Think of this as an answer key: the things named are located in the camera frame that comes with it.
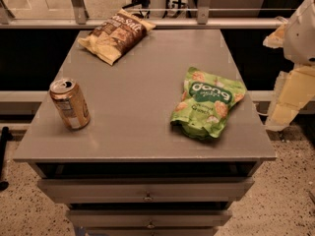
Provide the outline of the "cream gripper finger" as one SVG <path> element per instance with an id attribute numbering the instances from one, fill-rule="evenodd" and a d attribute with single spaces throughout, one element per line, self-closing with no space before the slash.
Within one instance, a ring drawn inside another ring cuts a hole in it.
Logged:
<path id="1" fill-rule="evenodd" d="M 282 131 L 314 97 L 314 66 L 295 65 L 289 73 L 280 71 L 268 108 L 266 129 Z"/>
<path id="2" fill-rule="evenodd" d="M 286 24 L 279 26 L 274 32 L 266 36 L 263 45 L 269 48 L 282 48 L 284 46 L 284 31 Z"/>

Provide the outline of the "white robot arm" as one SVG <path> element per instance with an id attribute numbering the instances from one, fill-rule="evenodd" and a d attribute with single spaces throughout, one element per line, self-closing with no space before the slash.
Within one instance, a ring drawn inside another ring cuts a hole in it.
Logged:
<path id="1" fill-rule="evenodd" d="M 315 0 L 304 0 L 289 20 L 267 36 L 263 45 L 282 48 L 293 69 L 280 72 L 265 127 L 282 131 L 315 97 Z"/>

